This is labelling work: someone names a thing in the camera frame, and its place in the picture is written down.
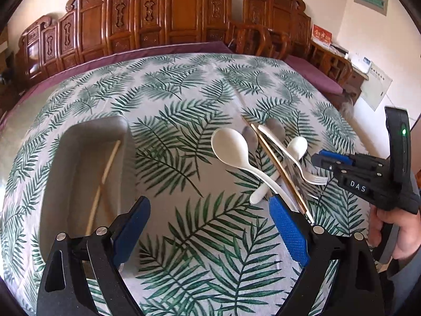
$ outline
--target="wooden chopstick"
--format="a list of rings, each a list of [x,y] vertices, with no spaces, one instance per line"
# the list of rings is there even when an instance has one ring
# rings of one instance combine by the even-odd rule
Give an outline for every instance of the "wooden chopstick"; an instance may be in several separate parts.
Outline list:
[[[86,226],[86,232],[85,232],[86,236],[91,235],[91,233],[92,233],[93,220],[94,220],[95,215],[96,215],[96,210],[98,209],[99,199],[101,197],[101,191],[104,190],[105,181],[107,180],[108,173],[111,169],[112,162],[114,161],[115,155],[117,154],[117,150],[120,147],[120,144],[121,144],[121,140],[117,140],[115,142],[114,148],[112,149],[112,152],[111,152],[111,155],[108,159],[107,165],[105,166],[104,173],[102,174],[101,182],[98,185],[98,188],[96,189],[95,198],[94,198],[93,203],[92,203],[91,213],[89,214],[88,225]],[[108,218],[111,219],[111,221],[112,221],[112,215],[110,215],[111,208],[110,208],[109,205],[106,206],[106,210],[107,210]]]
[[[276,157],[273,150],[270,148],[269,144],[265,140],[265,138],[262,136],[262,133],[257,129],[257,127],[253,123],[247,122],[252,129],[256,132],[257,139],[259,141],[260,146],[262,146],[263,150],[266,152],[270,160],[275,165],[276,169],[278,170],[279,174],[283,178],[284,182],[287,184],[289,190],[292,192],[292,194],[295,197],[295,200],[297,201],[298,210],[302,214],[307,214],[309,212],[306,203],[304,202],[303,197],[298,192],[297,188],[295,187],[295,184],[292,182],[291,177],[289,177],[288,173],[285,171],[285,169],[282,167],[281,162]]]

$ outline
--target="leaf-patterned tablecloth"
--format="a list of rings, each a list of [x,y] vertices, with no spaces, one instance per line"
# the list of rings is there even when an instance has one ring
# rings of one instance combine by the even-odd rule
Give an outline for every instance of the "leaf-patterned tablecloth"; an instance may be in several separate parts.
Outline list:
[[[71,125],[110,115],[130,122],[138,192],[152,204],[133,253],[138,273],[125,278],[147,315],[275,314],[300,274],[267,202],[248,202],[260,181],[212,152],[213,131],[229,126],[241,132],[241,115],[259,122],[278,118],[285,143],[304,136],[309,153],[303,165],[329,177],[326,186],[306,187],[318,197],[309,201],[316,222],[334,234],[365,231],[367,204],[310,163],[322,148],[364,148],[338,111],[284,62],[186,54],[117,63],[62,82],[14,160],[0,236],[5,280],[29,314],[36,310],[45,265],[38,246],[43,191],[60,137]],[[250,161],[274,172],[261,148]],[[323,306],[334,270],[332,263],[312,314]],[[89,284],[98,309],[109,314],[96,282]]]

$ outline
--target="utensil pile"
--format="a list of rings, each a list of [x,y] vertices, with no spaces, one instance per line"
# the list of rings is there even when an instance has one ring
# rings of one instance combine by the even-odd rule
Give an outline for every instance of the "utensil pile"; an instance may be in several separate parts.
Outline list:
[[[275,150],[284,157],[285,167],[282,166],[264,135],[275,144]],[[287,147],[282,144],[284,139],[285,129],[283,125],[279,120],[270,118],[265,125],[247,122],[243,134],[230,128],[217,129],[213,132],[210,141],[212,150],[220,161],[238,169],[246,170],[264,182],[250,195],[251,204],[260,202],[269,190],[272,190],[281,196],[292,211],[299,211],[306,215],[313,225],[314,218],[308,209],[302,182],[325,185],[328,179],[302,169],[299,160],[307,151],[307,140],[304,137],[292,139]],[[259,168],[252,166],[248,161],[249,150],[255,158],[257,144],[260,144],[276,168],[276,172],[270,177]],[[279,177],[282,178],[293,199],[276,182]]]

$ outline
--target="metal screw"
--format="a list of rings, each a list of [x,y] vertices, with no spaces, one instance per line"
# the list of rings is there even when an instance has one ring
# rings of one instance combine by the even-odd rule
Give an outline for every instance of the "metal screw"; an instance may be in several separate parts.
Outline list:
[[[96,230],[96,235],[104,235],[107,232],[107,227],[99,227]]]
[[[364,240],[364,236],[363,236],[363,234],[361,234],[361,233],[359,233],[359,232],[356,232],[356,233],[354,234],[354,238],[356,238],[358,241]]]
[[[314,226],[313,232],[315,232],[316,234],[323,234],[325,232],[325,230],[321,226]]]
[[[66,233],[59,233],[56,237],[57,241],[62,241],[66,238]]]

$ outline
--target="fork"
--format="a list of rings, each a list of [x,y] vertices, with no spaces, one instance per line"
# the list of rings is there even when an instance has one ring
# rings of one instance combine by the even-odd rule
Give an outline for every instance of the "fork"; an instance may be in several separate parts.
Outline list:
[[[272,133],[268,127],[265,125],[258,126],[259,131],[265,134],[278,148],[286,155],[289,159],[293,161],[294,164],[297,165],[298,169],[300,170],[301,176],[303,179],[313,185],[326,185],[328,183],[327,177],[317,176],[315,174],[311,174],[310,172],[303,171],[300,163],[288,152],[287,148],[279,141],[279,139]]]

